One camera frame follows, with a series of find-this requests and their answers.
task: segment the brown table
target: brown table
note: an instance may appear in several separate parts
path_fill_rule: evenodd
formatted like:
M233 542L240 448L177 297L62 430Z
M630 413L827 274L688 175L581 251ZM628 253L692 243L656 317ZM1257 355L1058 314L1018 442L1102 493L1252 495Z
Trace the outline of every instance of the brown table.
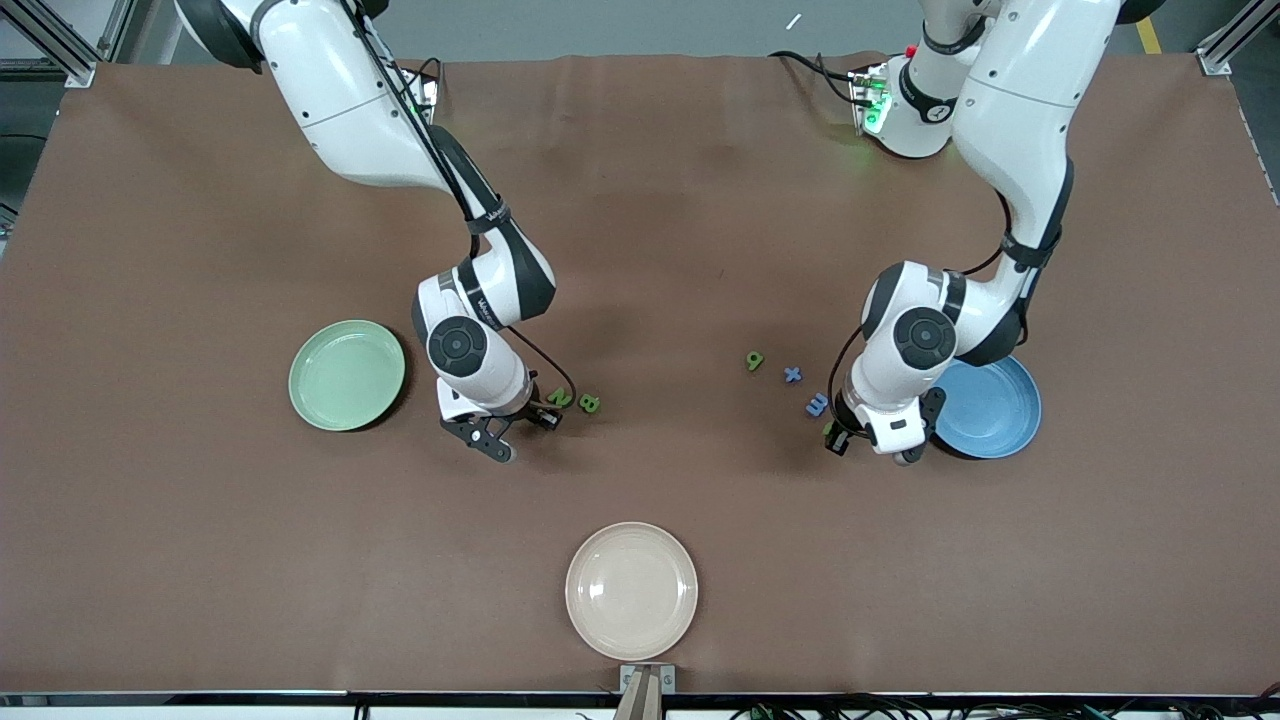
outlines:
M328 173L268 77L68 94L0 263L0 688L608 687L563 573L628 519L698 564L664 656L687 691L1275 679L1277 213L1190 56L1107 58L1080 109L1018 352L1036 442L910 470L829 455L803 407L881 269L993 249L952 149L890 158L764 59L457 65L438 122L556 268L525 329L602 397L512 466L436 425L420 350L369 432L284 389L330 322L412 337L413 287L465 252L452 200Z

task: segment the white plate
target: white plate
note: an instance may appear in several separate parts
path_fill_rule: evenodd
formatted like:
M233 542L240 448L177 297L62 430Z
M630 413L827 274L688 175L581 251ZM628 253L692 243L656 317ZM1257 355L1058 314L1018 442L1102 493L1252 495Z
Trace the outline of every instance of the white plate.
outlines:
M623 662L671 650L694 621L698 573L680 541L646 523L618 523L577 550L564 579L573 629Z

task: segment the blue plate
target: blue plate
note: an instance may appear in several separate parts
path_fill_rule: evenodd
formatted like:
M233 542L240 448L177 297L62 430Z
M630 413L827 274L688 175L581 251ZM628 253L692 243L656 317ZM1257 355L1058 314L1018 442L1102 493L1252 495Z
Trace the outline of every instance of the blue plate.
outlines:
M1012 357L982 368L955 360L936 387L947 393L936 434L957 452L982 460L1009 457L1039 429L1039 389Z

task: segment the white robotic arm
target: white robotic arm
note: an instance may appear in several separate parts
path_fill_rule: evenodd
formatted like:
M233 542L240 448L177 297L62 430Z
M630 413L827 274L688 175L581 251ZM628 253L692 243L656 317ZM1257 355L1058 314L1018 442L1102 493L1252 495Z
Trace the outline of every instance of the white robotic arm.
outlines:
M498 461L507 427L553 429L532 374L498 334L543 314L556 275L502 197L439 126L426 79L399 69L372 26L385 0L175 0L182 22L215 58L270 67L303 136L334 173L362 184L433 187L453 195L472 237L458 265L419 284L413 327L439 374L440 424ZM489 250L479 254L479 237Z
M869 70L860 127L890 151L919 158L955 141L1006 202L995 277L904 261L877 278L863 306L867 348L833 398L827 447L855 434L900 462L919 459L946 396L932 388L952 357L1007 356L1039 272L1062 232L1073 169L1066 131L1093 78L1120 0L920 0L913 58Z

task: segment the green plate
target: green plate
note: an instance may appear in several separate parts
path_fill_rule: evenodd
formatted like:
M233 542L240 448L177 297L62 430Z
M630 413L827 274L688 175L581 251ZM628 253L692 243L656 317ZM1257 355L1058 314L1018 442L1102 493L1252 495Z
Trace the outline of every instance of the green plate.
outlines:
M404 386L404 350L378 323L343 320L311 336L289 369L289 400L321 430L372 423Z

